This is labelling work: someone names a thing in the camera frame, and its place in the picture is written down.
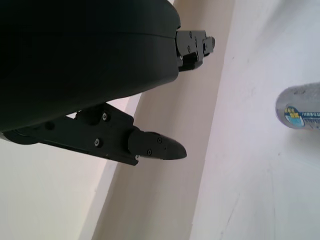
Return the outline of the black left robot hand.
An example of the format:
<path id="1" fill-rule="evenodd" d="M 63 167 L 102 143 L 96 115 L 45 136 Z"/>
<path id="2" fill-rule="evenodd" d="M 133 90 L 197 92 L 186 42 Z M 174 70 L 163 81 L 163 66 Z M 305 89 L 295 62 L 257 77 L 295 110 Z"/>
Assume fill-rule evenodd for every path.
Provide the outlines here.
<path id="1" fill-rule="evenodd" d="M 3 0 L 0 137 L 135 166 L 186 149 L 109 101 L 174 81 L 214 51 L 167 0 Z"/>

